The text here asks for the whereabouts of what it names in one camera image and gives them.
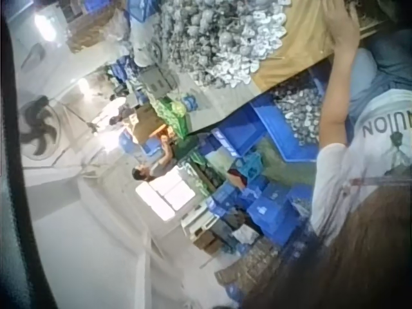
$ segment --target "cardboard box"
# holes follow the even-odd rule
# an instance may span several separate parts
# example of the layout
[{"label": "cardboard box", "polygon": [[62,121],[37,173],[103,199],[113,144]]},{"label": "cardboard box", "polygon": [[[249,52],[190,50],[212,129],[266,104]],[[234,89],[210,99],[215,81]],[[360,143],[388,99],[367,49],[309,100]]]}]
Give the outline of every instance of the cardboard box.
[{"label": "cardboard box", "polygon": [[200,236],[193,241],[193,245],[198,247],[199,249],[204,249],[208,245],[210,245],[215,240],[213,233],[209,230],[206,230]]},{"label": "cardboard box", "polygon": [[150,104],[140,107],[136,111],[136,114],[139,123],[135,124],[133,127],[133,136],[137,139],[139,144],[144,144],[152,133],[165,123],[163,119],[156,114],[156,111]]},{"label": "cardboard box", "polygon": [[208,245],[206,248],[204,248],[203,251],[206,253],[213,255],[219,251],[219,249],[223,246],[223,243],[221,242],[220,239],[214,240],[210,245]]}]

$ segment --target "plastic bag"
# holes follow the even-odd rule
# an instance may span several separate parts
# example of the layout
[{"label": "plastic bag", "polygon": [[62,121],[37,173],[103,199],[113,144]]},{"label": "plastic bag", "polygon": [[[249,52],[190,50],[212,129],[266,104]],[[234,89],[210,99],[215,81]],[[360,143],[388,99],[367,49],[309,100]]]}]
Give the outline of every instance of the plastic bag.
[{"label": "plastic bag", "polygon": [[104,39],[109,42],[121,41],[129,31],[129,23],[124,16],[124,12],[118,8],[115,10],[113,17],[101,30]]},{"label": "plastic bag", "polygon": [[249,227],[248,225],[243,224],[240,228],[232,232],[232,235],[241,243],[247,243],[253,245],[256,238],[259,237],[258,232]]}]

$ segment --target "dark hair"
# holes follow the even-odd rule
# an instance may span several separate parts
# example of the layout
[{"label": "dark hair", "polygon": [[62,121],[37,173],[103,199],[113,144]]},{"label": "dark hair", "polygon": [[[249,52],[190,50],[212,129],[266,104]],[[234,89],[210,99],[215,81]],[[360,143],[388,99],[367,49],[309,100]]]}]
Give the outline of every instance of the dark hair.
[{"label": "dark hair", "polygon": [[409,303],[411,192],[410,185],[379,187],[349,214],[330,244],[325,228],[306,243],[299,259],[284,260],[262,278],[240,307],[360,309]]},{"label": "dark hair", "polygon": [[109,120],[109,125],[114,126],[116,123],[122,121],[120,116],[113,116]]},{"label": "dark hair", "polygon": [[141,173],[136,167],[132,168],[131,176],[133,176],[135,180],[146,180],[146,175]]}]

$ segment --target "jeans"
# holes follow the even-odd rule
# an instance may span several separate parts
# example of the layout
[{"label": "jeans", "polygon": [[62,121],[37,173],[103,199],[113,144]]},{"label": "jeans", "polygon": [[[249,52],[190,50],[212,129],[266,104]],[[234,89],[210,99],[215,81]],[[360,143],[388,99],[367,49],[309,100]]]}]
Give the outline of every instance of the jeans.
[{"label": "jeans", "polygon": [[368,103],[390,89],[412,91],[412,29],[376,35],[359,48],[351,73],[349,119],[354,126]]}]

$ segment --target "wooden table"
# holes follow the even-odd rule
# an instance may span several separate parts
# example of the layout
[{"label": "wooden table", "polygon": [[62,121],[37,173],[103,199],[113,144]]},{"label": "wooden table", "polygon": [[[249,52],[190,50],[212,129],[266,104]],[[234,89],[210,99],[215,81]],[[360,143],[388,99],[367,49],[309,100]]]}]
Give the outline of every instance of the wooden table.
[{"label": "wooden table", "polygon": [[[200,107],[188,114],[190,131],[223,120],[254,97],[332,54],[332,40],[324,23],[320,0],[292,0],[291,7],[285,8],[285,14],[287,33],[282,38],[282,47],[261,61],[260,69],[252,76],[249,85],[242,83],[234,89],[229,86],[201,89],[187,74],[178,75],[179,89],[174,93],[177,97],[181,92],[193,94]],[[363,36],[373,33],[368,29]]]},{"label": "wooden table", "polygon": [[287,34],[282,38],[282,47],[262,61],[259,71],[252,77],[262,92],[332,53],[332,41],[324,23],[320,0],[292,0],[292,6],[286,8],[285,14]]}]

